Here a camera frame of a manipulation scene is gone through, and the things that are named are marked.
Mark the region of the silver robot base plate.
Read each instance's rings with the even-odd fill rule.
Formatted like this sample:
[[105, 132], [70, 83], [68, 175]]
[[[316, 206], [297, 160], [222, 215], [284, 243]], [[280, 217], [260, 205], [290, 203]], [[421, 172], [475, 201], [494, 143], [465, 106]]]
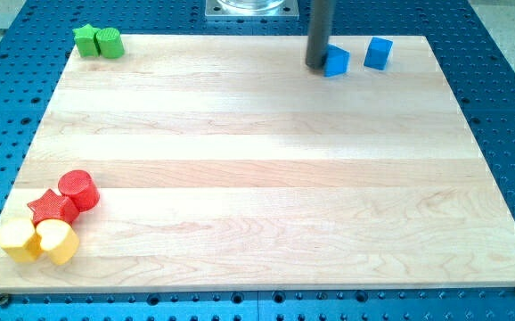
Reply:
[[297, 0], [205, 0], [205, 16], [210, 19], [248, 19], [299, 16]]

